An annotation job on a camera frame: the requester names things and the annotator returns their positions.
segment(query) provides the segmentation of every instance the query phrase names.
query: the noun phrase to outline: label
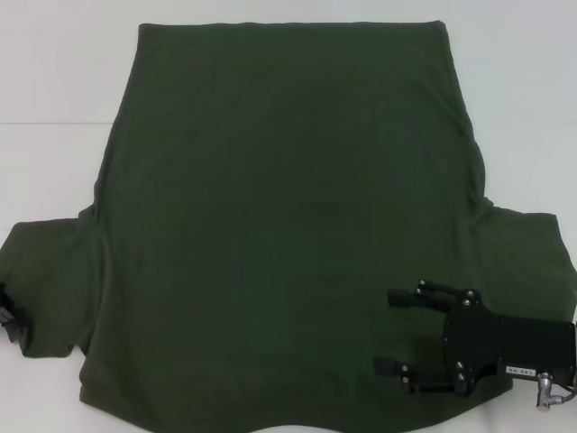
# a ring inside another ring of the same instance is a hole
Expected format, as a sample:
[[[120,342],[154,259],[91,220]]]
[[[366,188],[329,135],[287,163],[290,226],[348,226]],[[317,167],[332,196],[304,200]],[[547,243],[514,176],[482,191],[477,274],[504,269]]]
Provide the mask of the label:
[[[509,366],[506,368],[505,372],[509,374],[518,374],[520,376],[535,376],[537,373],[535,370],[531,370],[529,368],[509,367]]]

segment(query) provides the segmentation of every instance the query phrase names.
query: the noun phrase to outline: white table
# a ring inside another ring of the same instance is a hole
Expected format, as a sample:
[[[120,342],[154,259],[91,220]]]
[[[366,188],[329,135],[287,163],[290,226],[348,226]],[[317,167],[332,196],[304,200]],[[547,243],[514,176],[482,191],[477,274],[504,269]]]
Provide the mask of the white table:
[[[488,197],[558,215],[575,259],[576,14],[570,0],[1,0],[0,243],[18,221],[75,217],[92,202],[138,24],[440,19],[487,166]],[[2,333],[1,431],[141,431],[78,401],[82,363],[79,352],[24,359]],[[516,382],[512,392],[428,431],[575,431],[577,403],[542,414],[535,397],[534,383]]]

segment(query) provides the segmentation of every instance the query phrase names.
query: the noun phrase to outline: fabric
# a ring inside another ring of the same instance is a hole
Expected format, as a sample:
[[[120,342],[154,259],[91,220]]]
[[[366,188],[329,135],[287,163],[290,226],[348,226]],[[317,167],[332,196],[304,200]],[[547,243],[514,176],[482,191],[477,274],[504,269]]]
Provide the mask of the fabric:
[[[148,430],[423,428],[511,384],[410,398],[376,376],[375,355],[442,362],[443,315],[387,289],[575,307],[555,217],[483,186],[442,23],[146,24],[94,206],[17,225],[0,281],[23,354],[78,345],[81,400]]]

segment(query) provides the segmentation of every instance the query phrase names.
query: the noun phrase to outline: white surface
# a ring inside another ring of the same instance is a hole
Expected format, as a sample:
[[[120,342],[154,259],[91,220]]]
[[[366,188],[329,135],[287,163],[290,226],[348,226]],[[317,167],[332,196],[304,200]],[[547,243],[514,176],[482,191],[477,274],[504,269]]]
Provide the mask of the white surface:
[[[91,203],[138,24],[440,19],[485,158],[488,197],[558,215],[575,259],[576,13],[570,0],[0,0],[0,243],[18,221],[74,217]],[[24,359],[2,333],[0,431],[141,431],[78,401],[82,362],[78,352]],[[534,384],[516,382],[428,432],[574,432],[577,403],[549,414],[534,404]]]

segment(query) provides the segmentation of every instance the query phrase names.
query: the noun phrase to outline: green t-shirt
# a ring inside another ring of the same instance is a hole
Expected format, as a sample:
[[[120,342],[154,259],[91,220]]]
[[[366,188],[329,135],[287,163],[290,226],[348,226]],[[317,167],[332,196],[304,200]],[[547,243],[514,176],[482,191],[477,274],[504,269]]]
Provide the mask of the green t-shirt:
[[[375,375],[442,362],[444,316],[387,289],[575,307],[555,217],[483,187],[442,23],[145,24],[94,206],[17,225],[0,281],[23,354],[80,346],[81,400],[146,429],[423,428],[510,383],[410,398]]]

